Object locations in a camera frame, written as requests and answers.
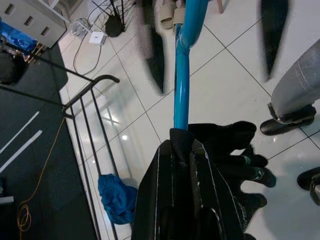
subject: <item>black metal rack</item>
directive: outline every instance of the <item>black metal rack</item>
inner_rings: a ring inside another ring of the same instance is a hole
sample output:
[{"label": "black metal rack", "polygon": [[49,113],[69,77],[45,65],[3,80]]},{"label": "black metal rack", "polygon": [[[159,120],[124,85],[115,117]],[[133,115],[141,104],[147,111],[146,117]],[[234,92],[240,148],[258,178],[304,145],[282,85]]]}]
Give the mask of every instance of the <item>black metal rack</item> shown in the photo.
[{"label": "black metal rack", "polygon": [[[88,195],[89,195],[89,201],[90,201],[89,204],[90,204],[91,209],[92,209],[93,223],[94,223],[94,227],[95,227],[95,230],[96,230],[97,239],[101,240],[102,238],[101,238],[100,231],[99,231],[98,219],[97,219],[97,215],[96,215],[96,212],[95,212],[93,197],[92,197],[91,188],[90,188],[89,179],[88,179],[88,173],[87,173],[87,169],[85,167],[84,154],[83,154],[82,148],[81,148],[80,136],[79,136],[79,133],[78,133],[77,122],[76,122],[76,117],[75,117],[73,105],[75,103],[78,103],[78,101],[80,101],[81,110],[82,110],[83,116],[84,116],[84,122],[85,122],[86,130],[87,130],[87,133],[88,133],[88,136],[89,136],[89,141],[90,141],[90,145],[91,145],[91,148],[92,148],[93,157],[94,157],[94,160],[95,160],[95,163],[96,163],[95,166],[96,166],[98,175],[101,176],[102,173],[101,173],[101,169],[100,169],[100,166],[99,166],[97,153],[96,153],[96,148],[95,148],[95,145],[94,145],[92,132],[91,132],[91,129],[90,129],[90,125],[89,125],[89,121],[88,121],[88,117],[87,117],[87,113],[86,113],[86,109],[85,109],[85,105],[84,105],[84,101],[83,101],[83,96],[88,92],[91,93],[92,100],[93,100],[94,107],[95,107],[95,111],[96,111],[96,114],[98,116],[99,124],[100,124],[101,130],[102,130],[102,133],[103,133],[103,138],[104,138],[104,141],[105,141],[105,144],[106,144],[106,147],[107,147],[110,159],[111,159],[111,163],[112,163],[112,167],[113,167],[113,174],[115,176],[119,177],[119,173],[118,173],[118,170],[117,170],[116,162],[115,162],[115,159],[114,159],[111,147],[110,147],[110,143],[109,143],[109,140],[108,140],[108,137],[107,137],[107,134],[106,134],[106,130],[105,130],[105,126],[104,126],[103,121],[102,121],[102,117],[101,117],[100,112],[99,112],[99,108],[98,108],[96,96],[95,96],[94,91],[93,91],[93,87],[96,84],[98,84],[99,82],[103,81],[103,80],[111,80],[111,81],[113,81],[115,83],[119,83],[120,80],[118,78],[112,76],[112,75],[101,75],[101,76],[98,76],[97,78],[95,78],[94,80],[92,80],[92,79],[90,79],[90,78],[88,78],[86,76],[80,75],[80,74],[78,74],[78,73],[76,73],[76,72],[74,72],[74,71],[72,71],[70,69],[67,69],[67,68],[65,68],[63,66],[60,66],[60,65],[56,64],[56,63],[53,63],[53,62],[51,62],[51,61],[49,61],[47,59],[44,59],[44,58],[42,58],[40,56],[37,56],[37,55],[35,55],[33,53],[26,52],[25,50],[20,49],[20,48],[14,46],[14,45],[11,45],[11,44],[9,44],[7,42],[5,43],[5,45],[7,47],[9,47],[9,48],[16,49],[16,50],[19,50],[19,51],[21,51],[23,53],[29,54],[32,57],[34,57],[35,59],[37,59],[37,60],[40,60],[40,61],[42,61],[44,63],[47,63],[47,64],[50,64],[51,66],[54,66],[54,67],[56,67],[58,69],[61,69],[61,70],[66,71],[66,72],[69,72],[69,73],[71,73],[73,75],[76,75],[76,76],[78,76],[78,77],[80,77],[82,79],[85,79],[85,80],[90,82],[83,90],[81,90],[76,96],[74,96],[67,104],[62,104],[60,102],[51,101],[51,100],[45,99],[43,97],[34,96],[32,94],[21,92],[21,91],[18,91],[18,90],[15,90],[15,89],[3,86],[3,85],[0,85],[0,90],[4,90],[4,91],[7,91],[7,92],[11,92],[11,93],[14,93],[14,94],[18,94],[18,95],[21,95],[21,96],[32,98],[32,99],[35,99],[35,100],[39,100],[39,101],[43,101],[43,102],[46,102],[46,103],[49,103],[49,104],[60,106],[62,108],[62,114],[66,118],[72,120],[73,127],[74,127],[74,130],[75,130],[76,143],[77,143],[77,147],[79,149],[80,160],[81,160],[82,167],[83,167],[84,178],[85,178],[85,182],[86,182],[87,188],[88,188]],[[118,240],[118,235],[117,235],[117,232],[116,232],[115,225],[112,222],[110,222],[110,223],[111,223],[113,237],[114,237],[115,240]]]}]

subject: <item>gray trouser leg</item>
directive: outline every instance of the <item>gray trouser leg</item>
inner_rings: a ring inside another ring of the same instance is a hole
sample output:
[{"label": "gray trouser leg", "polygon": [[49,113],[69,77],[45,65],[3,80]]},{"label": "gray trouser leg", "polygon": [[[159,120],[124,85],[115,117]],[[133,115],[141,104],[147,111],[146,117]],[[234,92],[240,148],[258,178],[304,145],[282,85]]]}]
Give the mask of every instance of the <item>gray trouser leg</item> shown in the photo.
[{"label": "gray trouser leg", "polygon": [[271,104],[277,117],[294,113],[320,99],[320,40],[286,72],[275,87]]}]

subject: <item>white power adapter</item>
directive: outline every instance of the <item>white power adapter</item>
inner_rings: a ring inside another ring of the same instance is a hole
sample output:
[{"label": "white power adapter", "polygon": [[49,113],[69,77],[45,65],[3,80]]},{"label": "white power adapter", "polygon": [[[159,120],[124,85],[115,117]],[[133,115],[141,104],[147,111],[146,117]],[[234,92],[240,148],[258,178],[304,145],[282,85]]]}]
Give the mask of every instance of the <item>white power adapter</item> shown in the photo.
[{"label": "white power adapter", "polygon": [[106,35],[102,31],[94,31],[91,33],[89,40],[90,44],[103,45],[105,44]]}]

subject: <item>person's leg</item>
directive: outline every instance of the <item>person's leg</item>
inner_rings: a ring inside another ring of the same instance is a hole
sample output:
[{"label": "person's leg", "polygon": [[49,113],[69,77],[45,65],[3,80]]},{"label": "person's leg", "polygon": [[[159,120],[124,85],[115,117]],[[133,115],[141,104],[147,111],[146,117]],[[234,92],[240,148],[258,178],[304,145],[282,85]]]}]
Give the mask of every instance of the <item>person's leg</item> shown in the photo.
[{"label": "person's leg", "polygon": [[314,121],[320,99],[320,40],[314,43],[288,70],[275,87],[268,105],[273,119],[263,122],[265,135],[286,133]]}]

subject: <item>white stripe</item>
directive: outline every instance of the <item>white stripe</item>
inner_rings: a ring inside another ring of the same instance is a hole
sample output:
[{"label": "white stripe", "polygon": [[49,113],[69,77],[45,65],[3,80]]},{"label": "white stripe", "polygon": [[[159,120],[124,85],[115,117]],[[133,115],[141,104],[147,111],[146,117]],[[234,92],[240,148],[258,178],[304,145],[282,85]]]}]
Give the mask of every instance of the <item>white stripe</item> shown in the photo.
[{"label": "white stripe", "polygon": [[13,136],[13,138],[11,138],[10,141],[8,141],[8,143],[0,149],[0,154],[9,146],[10,143],[12,143],[13,140],[15,140],[15,138],[36,118],[36,116],[38,116],[39,111],[37,111],[33,117],[30,118],[30,120],[20,129],[20,131],[18,131],[16,133],[16,135]]},{"label": "white stripe", "polygon": [[8,161],[5,162],[5,164],[0,168],[0,174],[8,167],[15,159],[18,157],[30,144],[32,144],[40,135],[42,134],[42,131],[39,130],[35,135],[33,135],[22,147],[19,148],[18,151],[16,151],[15,154],[13,154]]}]

